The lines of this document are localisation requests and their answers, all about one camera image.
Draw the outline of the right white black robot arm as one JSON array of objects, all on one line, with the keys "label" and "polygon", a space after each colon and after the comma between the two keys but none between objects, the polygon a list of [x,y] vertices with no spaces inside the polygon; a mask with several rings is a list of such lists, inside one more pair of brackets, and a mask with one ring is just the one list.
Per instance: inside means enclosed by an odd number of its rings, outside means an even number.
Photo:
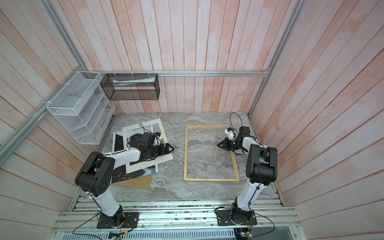
[{"label": "right white black robot arm", "polygon": [[242,150],[248,154],[246,164],[248,180],[231,207],[231,221],[238,225],[246,223],[253,218],[253,205],[261,192],[277,179],[278,151],[249,136],[239,136],[237,140],[225,138],[217,144],[217,147],[231,152]]}]

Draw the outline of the white photo mat board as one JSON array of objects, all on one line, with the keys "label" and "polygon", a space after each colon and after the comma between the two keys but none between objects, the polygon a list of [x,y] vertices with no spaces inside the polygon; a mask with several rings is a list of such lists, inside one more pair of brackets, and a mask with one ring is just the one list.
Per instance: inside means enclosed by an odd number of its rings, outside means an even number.
[{"label": "white photo mat board", "polygon": [[[143,122],[142,125],[146,129],[151,130],[152,133],[154,133],[154,129],[151,129],[151,128],[148,128],[148,127],[150,127],[150,126],[159,127],[160,128],[160,133],[161,133],[161,137],[160,137],[159,143],[164,143],[164,144],[168,143],[168,140],[167,140],[167,137],[166,137],[165,130],[163,128],[161,119],[155,119],[155,120],[146,121],[146,122]],[[122,128],[122,133],[123,133],[124,144],[125,145],[128,143],[127,142],[127,138],[132,135],[131,134],[132,131],[134,133],[141,133],[142,134],[144,130],[140,127],[140,124],[135,124],[135,125],[131,125],[131,126],[127,126],[127,127]],[[152,161],[140,162],[140,163],[137,163],[137,164],[134,164],[134,165],[131,165],[130,163],[128,163],[128,164],[126,164],[126,172],[127,172],[127,174],[129,174],[129,173],[132,173],[132,172],[135,172],[135,171],[138,171],[138,170],[142,170],[142,169],[145,169],[145,168],[148,168],[148,167],[151,167],[151,166],[158,165],[160,163],[164,163],[164,162],[170,161],[172,159],[173,159],[173,155],[172,154],[168,154],[168,155],[165,155],[165,156],[157,157],[155,160],[152,160]]]}]

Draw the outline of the waterfall landscape photo print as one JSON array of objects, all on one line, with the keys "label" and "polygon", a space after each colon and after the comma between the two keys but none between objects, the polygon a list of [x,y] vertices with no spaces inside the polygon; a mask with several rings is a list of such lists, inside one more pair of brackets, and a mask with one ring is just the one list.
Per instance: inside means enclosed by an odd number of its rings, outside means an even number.
[{"label": "waterfall landscape photo print", "polygon": [[[150,133],[152,133],[151,131],[148,131],[148,130],[146,130],[146,129],[144,129],[144,132],[143,133],[145,133],[145,132],[150,132]],[[143,135],[143,133],[142,134],[134,134],[134,135],[132,135],[129,139],[128,139],[128,145],[130,146],[130,147],[133,147],[133,148],[136,148],[136,149],[138,149],[139,151],[140,151],[140,147],[138,147],[138,142],[139,142],[139,140],[142,138],[142,135]],[[159,146],[161,143],[159,143],[159,140],[160,140],[160,133],[159,132],[156,132],[156,133],[154,133],[154,134],[156,134],[157,136],[156,136],[156,138],[155,138],[155,142],[154,142],[154,145],[153,146]],[[137,160],[137,161],[135,161],[135,162],[132,162],[132,163],[130,163],[131,165],[134,165],[134,164],[137,164],[137,163],[140,163],[140,162],[147,162],[147,161],[141,161],[140,160],[140,157],[139,157],[139,160]]]}]

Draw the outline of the light wooden picture frame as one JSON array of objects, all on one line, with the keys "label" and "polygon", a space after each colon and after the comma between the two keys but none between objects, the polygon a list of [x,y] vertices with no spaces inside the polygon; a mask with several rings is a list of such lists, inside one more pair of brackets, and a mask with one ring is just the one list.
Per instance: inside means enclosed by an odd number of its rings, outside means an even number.
[{"label": "light wooden picture frame", "polygon": [[186,137],[185,137],[185,165],[184,165],[184,181],[185,182],[217,182],[217,183],[239,183],[240,176],[237,167],[237,161],[235,154],[231,153],[231,159],[234,169],[235,177],[233,179],[197,179],[188,178],[188,142],[189,142],[189,130],[191,129],[207,129],[207,130],[226,130],[229,126],[208,126],[208,125],[186,125]]}]

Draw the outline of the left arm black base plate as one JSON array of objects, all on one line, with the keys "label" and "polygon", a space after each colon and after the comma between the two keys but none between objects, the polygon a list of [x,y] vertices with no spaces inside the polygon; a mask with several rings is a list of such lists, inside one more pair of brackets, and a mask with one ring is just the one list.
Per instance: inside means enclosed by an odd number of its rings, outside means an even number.
[{"label": "left arm black base plate", "polygon": [[138,212],[117,212],[113,217],[100,214],[97,229],[135,229],[138,225],[139,215]]}]

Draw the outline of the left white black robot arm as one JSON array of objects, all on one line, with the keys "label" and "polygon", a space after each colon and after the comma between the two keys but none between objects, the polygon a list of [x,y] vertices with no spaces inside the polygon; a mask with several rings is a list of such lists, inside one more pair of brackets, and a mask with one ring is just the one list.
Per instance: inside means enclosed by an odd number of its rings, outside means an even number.
[{"label": "left white black robot arm", "polygon": [[129,147],[112,154],[92,152],[78,172],[75,184],[92,196],[101,210],[101,218],[108,220],[114,228],[117,228],[125,216],[123,207],[118,204],[109,189],[114,170],[140,160],[149,162],[173,151],[174,147],[166,143],[143,148]]}]

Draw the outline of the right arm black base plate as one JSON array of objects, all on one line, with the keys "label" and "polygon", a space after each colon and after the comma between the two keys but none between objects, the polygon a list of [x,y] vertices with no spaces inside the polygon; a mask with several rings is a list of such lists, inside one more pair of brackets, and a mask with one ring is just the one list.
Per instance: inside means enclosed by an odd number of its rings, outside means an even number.
[{"label": "right arm black base plate", "polygon": [[243,210],[227,210],[225,208],[214,211],[219,226],[256,226],[258,224],[256,215],[253,212]]}]

